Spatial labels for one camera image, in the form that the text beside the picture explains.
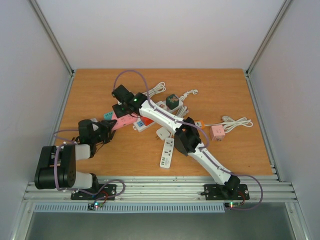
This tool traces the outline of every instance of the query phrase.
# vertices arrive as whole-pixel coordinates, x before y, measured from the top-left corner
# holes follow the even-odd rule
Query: wooden table
[[[78,69],[67,100],[60,129],[76,129],[83,119],[103,119],[112,111],[116,99],[111,91],[121,69]],[[221,142],[211,141],[209,151],[229,170],[239,174],[271,175],[264,141],[253,107],[251,96],[241,69],[140,69],[153,88],[165,82],[166,91],[152,97],[163,101],[170,94],[178,97],[191,89],[197,95],[189,95],[184,104],[189,108],[187,116],[203,120],[206,124],[220,123],[223,115],[237,120],[252,119],[251,128],[238,126],[227,133]],[[132,72],[125,73],[118,81],[132,92],[144,92],[142,79]],[[113,140],[104,145],[91,159],[76,163],[77,171],[99,176],[208,176],[201,165],[190,156],[174,150],[170,169],[160,168],[164,142],[156,139],[158,124],[142,132],[132,125],[116,131]],[[63,132],[59,136],[76,137],[75,132]]]

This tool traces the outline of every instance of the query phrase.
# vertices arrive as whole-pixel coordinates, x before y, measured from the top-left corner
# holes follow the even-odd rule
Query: white panel
[[[246,69],[282,0],[38,0],[74,69]]]
[[[1,2],[0,33],[0,233],[9,239],[69,77],[27,0]]]
[[[253,70],[260,109],[285,181],[319,239],[320,2],[293,1]]]

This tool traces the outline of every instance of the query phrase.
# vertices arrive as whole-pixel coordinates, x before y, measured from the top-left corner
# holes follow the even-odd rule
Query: power outlet
[[[115,114],[112,115],[112,120],[117,120],[116,124],[114,125],[114,127],[112,128],[112,130],[117,130],[119,128],[122,128],[124,126],[127,126],[129,124],[133,124],[135,123],[138,119],[140,119],[139,117],[133,117],[130,115],[125,115],[122,116],[120,118],[117,118],[117,116]]]
[[[164,145],[163,145],[163,150],[162,150],[162,155],[160,160],[161,168],[165,168],[165,169],[170,168],[174,147],[175,147],[175,139],[171,137],[167,137],[164,140]]]

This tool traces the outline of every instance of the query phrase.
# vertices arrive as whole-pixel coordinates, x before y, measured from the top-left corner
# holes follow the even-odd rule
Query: power cord
[[[166,89],[166,83],[164,81],[159,82],[154,88],[151,88],[148,93],[149,97],[151,98],[152,96],[156,94],[163,93]]]
[[[189,94],[193,94],[196,95],[198,93],[197,89],[191,89],[190,91],[186,91],[181,97],[179,97],[179,99],[183,102]]]
[[[196,95],[198,93],[197,89],[191,89],[190,91],[186,91],[181,97],[179,97],[180,101],[184,101],[189,94]],[[179,109],[178,112],[176,113],[176,116],[179,118],[183,118],[187,113],[189,112],[188,107],[182,105]]]
[[[238,120],[235,121],[229,116],[223,116],[222,120],[223,120],[222,123],[205,124],[205,126],[223,125],[224,132],[227,134],[227,133],[230,133],[237,126],[244,126],[247,128],[251,128],[254,125],[251,119],[247,119],[246,117],[239,118]]]

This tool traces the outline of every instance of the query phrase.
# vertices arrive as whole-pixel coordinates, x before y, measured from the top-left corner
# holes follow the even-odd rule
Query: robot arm
[[[201,166],[213,177],[214,181],[217,184],[224,185],[226,182],[228,182],[231,175],[222,171],[221,169],[224,169],[227,172],[230,172],[230,170],[221,165],[221,163],[206,148],[204,148],[205,145],[202,142],[197,144],[197,146],[194,148],[194,151],[188,151],[184,148],[182,143],[183,141],[181,140],[181,138],[183,138],[184,136],[181,135],[186,135],[186,131],[192,131],[192,127],[191,129],[189,129],[188,126],[183,126],[182,123],[178,123],[184,121],[182,117],[177,117],[169,112],[166,112],[166,115],[175,119],[171,120],[170,118],[161,113],[164,111],[161,107],[157,106],[152,100],[150,100],[150,102],[153,104],[154,108],[149,105],[147,100],[145,100],[142,103],[141,108],[139,109],[139,114],[143,117],[155,121],[157,124],[161,125],[162,127],[166,128],[170,133],[172,133],[172,135],[174,135],[174,147],[182,154],[185,154],[186,156],[191,156],[192,158],[197,160],[198,163],[200,163]],[[212,161],[214,161],[216,165],[219,166],[219,168],[217,168],[207,158],[204,152],[210,157]]]
[[[166,128],[174,135],[174,147],[185,156],[197,160],[210,173],[226,198],[235,193],[240,179],[230,174],[230,171],[205,148],[195,122],[190,117],[183,119],[164,111],[144,94],[139,92],[133,95],[123,85],[114,89],[112,95],[121,103],[121,107],[118,104],[112,106],[117,117],[136,113]]]

